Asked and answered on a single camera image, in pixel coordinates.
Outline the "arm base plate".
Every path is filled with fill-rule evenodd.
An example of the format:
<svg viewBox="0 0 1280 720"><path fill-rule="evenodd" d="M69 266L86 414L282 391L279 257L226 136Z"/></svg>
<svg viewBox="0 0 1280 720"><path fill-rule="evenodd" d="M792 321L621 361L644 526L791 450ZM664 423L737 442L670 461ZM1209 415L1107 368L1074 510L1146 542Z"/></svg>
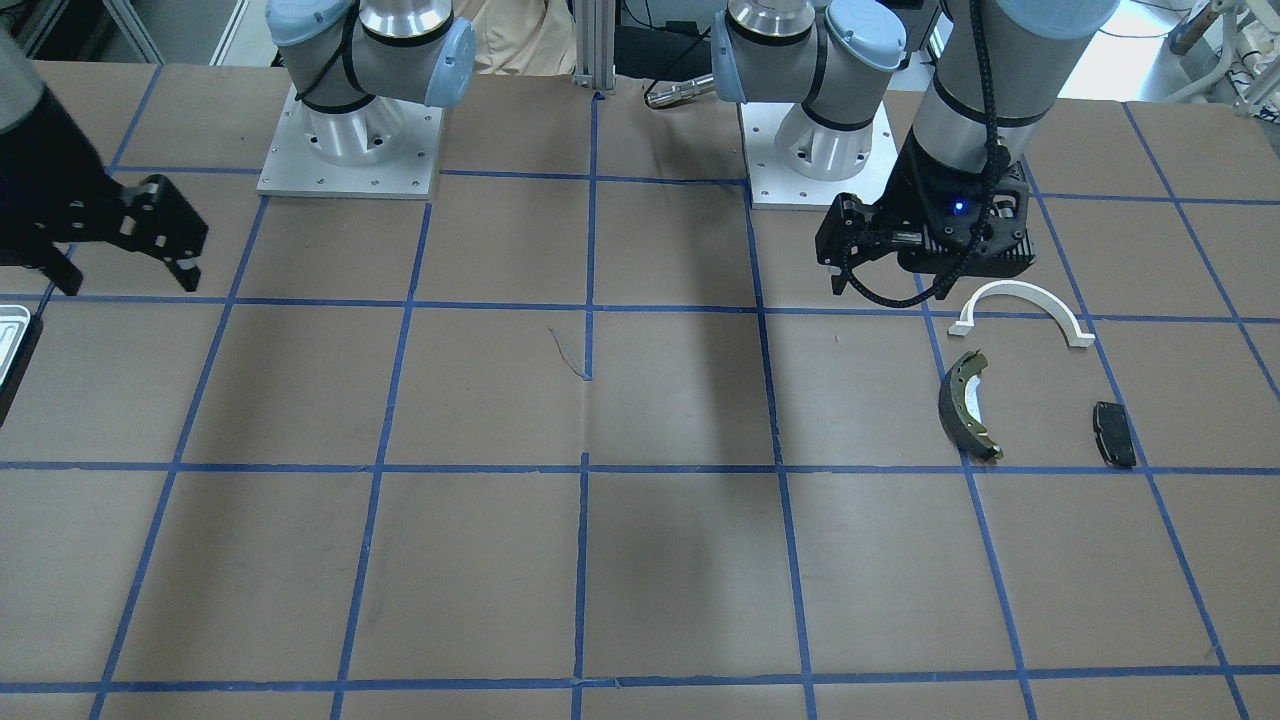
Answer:
<svg viewBox="0 0 1280 720"><path fill-rule="evenodd" d="M429 201L447 111L375 97L347 114L306 106L288 90L257 191L264 196Z"/></svg>
<svg viewBox="0 0 1280 720"><path fill-rule="evenodd" d="M742 154L755 208L765 210L824 211L837 193L856 195L870 204L883 195L897 158L897 146L884 104L877 108L868 152L859 172L846 179L814 179L796 172L777 149L774 138L791 106L782 102L739 105Z"/></svg>

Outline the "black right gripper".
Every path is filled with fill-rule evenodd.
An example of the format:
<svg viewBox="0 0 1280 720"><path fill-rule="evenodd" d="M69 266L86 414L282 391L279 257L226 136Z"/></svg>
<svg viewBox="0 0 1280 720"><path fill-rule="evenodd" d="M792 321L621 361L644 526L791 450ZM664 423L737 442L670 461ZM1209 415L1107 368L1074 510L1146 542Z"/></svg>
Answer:
<svg viewBox="0 0 1280 720"><path fill-rule="evenodd" d="M83 273L52 242L99 241L159 260L183 291L198 288L209 224L166 176L122 188L54 95L1 138L3 265L45 275L77 296Z"/></svg>

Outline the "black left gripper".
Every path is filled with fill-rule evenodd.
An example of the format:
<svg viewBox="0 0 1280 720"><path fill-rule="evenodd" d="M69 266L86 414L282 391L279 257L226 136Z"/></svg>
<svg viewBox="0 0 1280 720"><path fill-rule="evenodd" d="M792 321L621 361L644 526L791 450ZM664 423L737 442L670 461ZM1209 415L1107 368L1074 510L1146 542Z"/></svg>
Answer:
<svg viewBox="0 0 1280 720"><path fill-rule="evenodd" d="M1029 192L1023 163L1012 163L996 184L988 229L964 275L1014 278L1036 263L1036 245L1027 228ZM893 168L895 224L922 232L923 241L899 252L899 265L919 274L950 272L972 241L982 208L979 174L955 170L923 150L901 151Z"/></svg>

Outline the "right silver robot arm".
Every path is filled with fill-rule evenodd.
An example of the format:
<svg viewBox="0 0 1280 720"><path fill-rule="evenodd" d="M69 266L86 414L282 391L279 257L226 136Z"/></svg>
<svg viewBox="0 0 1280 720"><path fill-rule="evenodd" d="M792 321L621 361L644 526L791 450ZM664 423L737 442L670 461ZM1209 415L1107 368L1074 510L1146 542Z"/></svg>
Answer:
<svg viewBox="0 0 1280 720"><path fill-rule="evenodd" d="M270 1L265 18L312 155L330 164L380 160L401 132L396 102L453 108L474 73L474 27L449 1ZM209 224L165 176L114 181L10 35L1 169L4 266L38 272L73 296L83 275L61 246L102 242L156 259L183 290L198 288Z"/></svg>

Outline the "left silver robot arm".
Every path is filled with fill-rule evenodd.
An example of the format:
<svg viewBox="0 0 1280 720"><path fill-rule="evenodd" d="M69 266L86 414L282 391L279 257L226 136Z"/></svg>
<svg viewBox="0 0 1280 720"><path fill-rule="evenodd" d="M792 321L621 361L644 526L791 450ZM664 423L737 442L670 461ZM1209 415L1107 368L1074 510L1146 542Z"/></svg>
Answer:
<svg viewBox="0 0 1280 720"><path fill-rule="evenodd" d="M1021 159L1115 1L946 1L952 32L883 193L835 197L815 259L850 269L895 255L911 273L1014 278L1036 261ZM731 1L710 26L716 91L782 102L774 141L796 172L858 173L908 29L878 1Z"/></svg>

